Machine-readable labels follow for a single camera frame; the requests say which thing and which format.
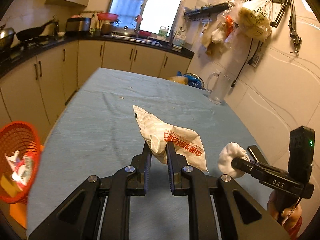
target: blue tablecloth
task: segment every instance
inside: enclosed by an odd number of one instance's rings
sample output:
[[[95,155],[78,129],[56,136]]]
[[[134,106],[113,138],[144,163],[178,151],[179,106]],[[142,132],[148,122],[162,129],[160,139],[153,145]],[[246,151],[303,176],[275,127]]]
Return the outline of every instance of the blue tablecloth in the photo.
[[[99,68],[75,95],[54,128],[28,200],[30,233],[88,176],[113,175],[140,154],[144,139],[132,105],[166,123],[193,129],[204,146],[207,168],[229,142],[256,144],[227,104],[208,93],[160,78]],[[237,182],[266,208],[271,190],[246,174]],[[130,240],[189,239],[188,198],[171,195],[168,170],[154,157],[145,197],[131,197]]]

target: human hand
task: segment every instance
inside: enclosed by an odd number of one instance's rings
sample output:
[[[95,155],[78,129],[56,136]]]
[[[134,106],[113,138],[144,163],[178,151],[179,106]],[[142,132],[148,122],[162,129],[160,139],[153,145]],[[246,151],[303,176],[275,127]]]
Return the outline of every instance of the human hand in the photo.
[[[271,192],[270,197],[269,197],[267,211],[275,220],[277,220],[279,217],[279,212],[275,208],[275,200],[276,200],[276,192],[273,191],[273,192]],[[286,208],[281,213],[281,216],[283,218],[286,218],[291,213],[292,208],[293,207]],[[301,205],[298,204],[298,206],[295,208],[295,210],[291,213],[291,215],[288,217],[288,219],[282,225],[286,231],[288,231],[289,229],[293,228],[296,225],[296,223],[298,222],[298,220],[301,216],[301,213],[302,213]]]

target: cabinet door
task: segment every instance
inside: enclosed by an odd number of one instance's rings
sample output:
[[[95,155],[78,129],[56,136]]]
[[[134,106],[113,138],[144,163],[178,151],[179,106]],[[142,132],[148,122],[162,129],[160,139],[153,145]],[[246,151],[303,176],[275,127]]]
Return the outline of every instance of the cabinet door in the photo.
[[[106,41],[103,52],[103,68],[130,71],[135,45]]]
[[[78,87],[102,66],[104,41],[79,41]]]
[[[50,124],[44,109],[35,70],[36,57],[17,66],[0,80],[4,103],[12,121],[33,124],[43,143],[49,134]]]
[[[7,109],[5,109],[4,102],[0,94],[0,129],[10,122],[10,117],[8,115]]]
[[[61,47],[39,54],[37,60],[43,103],[53,126],[65,107]]]
[[[77,90],[78,41],[67,43],[62,49],[62,77],[65,101]]]
[[[182,74],[186,73],[190,61],[191,59],[167,53],[159,77],[169,79],[172,76],[176,76],[177,71],[181,71]]]
[[[136,46],[131,72],[158,77],[164,61],[164,56],[165,52],[162,50]]]

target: white cotton ball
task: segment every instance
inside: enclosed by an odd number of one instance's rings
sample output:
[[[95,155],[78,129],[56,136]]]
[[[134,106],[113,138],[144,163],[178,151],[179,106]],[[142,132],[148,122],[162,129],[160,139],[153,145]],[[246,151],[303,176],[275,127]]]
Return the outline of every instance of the white cotton ball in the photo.
[[[228,143],[219,154],[218,168],[223,174],[228,174],[232,178],[242,177],[245,172],[234,169],[231,166],[233,158],[240,157],[244,160],[250,161],[247,151],[241,148],[237,143]]]

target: black countertop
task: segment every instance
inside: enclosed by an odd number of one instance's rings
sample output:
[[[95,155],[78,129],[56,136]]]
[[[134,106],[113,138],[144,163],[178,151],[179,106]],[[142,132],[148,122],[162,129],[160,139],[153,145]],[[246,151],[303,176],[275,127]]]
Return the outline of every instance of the black countertop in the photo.
[[[84,37],[67,37],[67,36],[63,36],[63,37],[59,37],[57,39],[52,38],[49,39],[46,42],[42,42],[41,45],[39,46],[33,46],[31,48],[28,49],[24,49],[24,50],[19,50],[16,49],[14,51],[14,49],[12,49],[9,53],[7,53],[6,55],[4,54],[4,52],[0,52],[0,78],[2,78],[3,76],[5,76],[9,71],[11,71],[12,69],[14,69],[16,66],[22,64],[23,62],[25,62],[26,60],[46,51],[49,49],[52,49],[56,46],[60,46],[62,44],[71,42],[71,41],[76,41],[76,40],[96,40],[96,41],[115,41],[115,42],[121,42],[121,43],[128,43],[128,44],[134,44],[134,45],[138,45],[138,46],[144,46],[144,47],[149,47],[149,48],[153,48],[153,49],[159,49],[159,50],[163,50],[166,52],[170,52],[182,57],[186,57],[189,59],[192,59],[194,52],[192,52],[189,49],[183,48],[181,51],[177,51],[174,50],[167,45],[166,41],[159,41],[161,44],[163,44],[163,46],[159,46],[156,44],[150,44],[150,43],[143,43],[141,41],[136,41],[134,39],[132,40],[128,40],[128,39],[121,39],[119,37],[112,37],[109,35],[105,35],[105,36],[84,36]]]

